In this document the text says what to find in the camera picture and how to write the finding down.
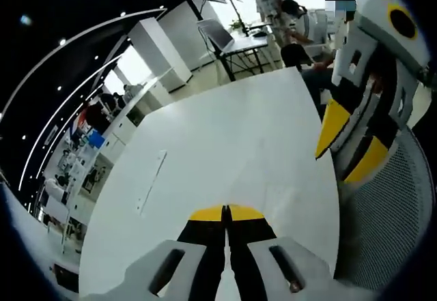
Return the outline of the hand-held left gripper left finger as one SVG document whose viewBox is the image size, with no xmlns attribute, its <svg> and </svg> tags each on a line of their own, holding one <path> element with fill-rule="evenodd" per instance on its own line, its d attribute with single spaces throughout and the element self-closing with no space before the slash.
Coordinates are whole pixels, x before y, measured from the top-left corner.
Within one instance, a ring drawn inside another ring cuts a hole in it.
<svg viewBox="0 0 437 301">
<path fill-rule="evenodd" d="M 224 205 L 196 210 L 176 240 L 165 240 L 128 267 L 125 300 L 189 300 L 203 263 L 220 259 L 225 243 Z"/>
</svg>

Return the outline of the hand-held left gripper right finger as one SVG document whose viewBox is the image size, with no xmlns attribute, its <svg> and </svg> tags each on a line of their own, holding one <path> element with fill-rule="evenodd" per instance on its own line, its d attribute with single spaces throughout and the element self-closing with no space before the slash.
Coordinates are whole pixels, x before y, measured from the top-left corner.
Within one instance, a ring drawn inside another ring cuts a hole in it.
<svg viewBox="0 0 437 301">
<path fill-rule="evenodd" d="M 279 238 L 264 215 L 227 206 L 231 268 L 242 300 L 337 300 L 328 265 L 290 237 Z"/>
</svg>

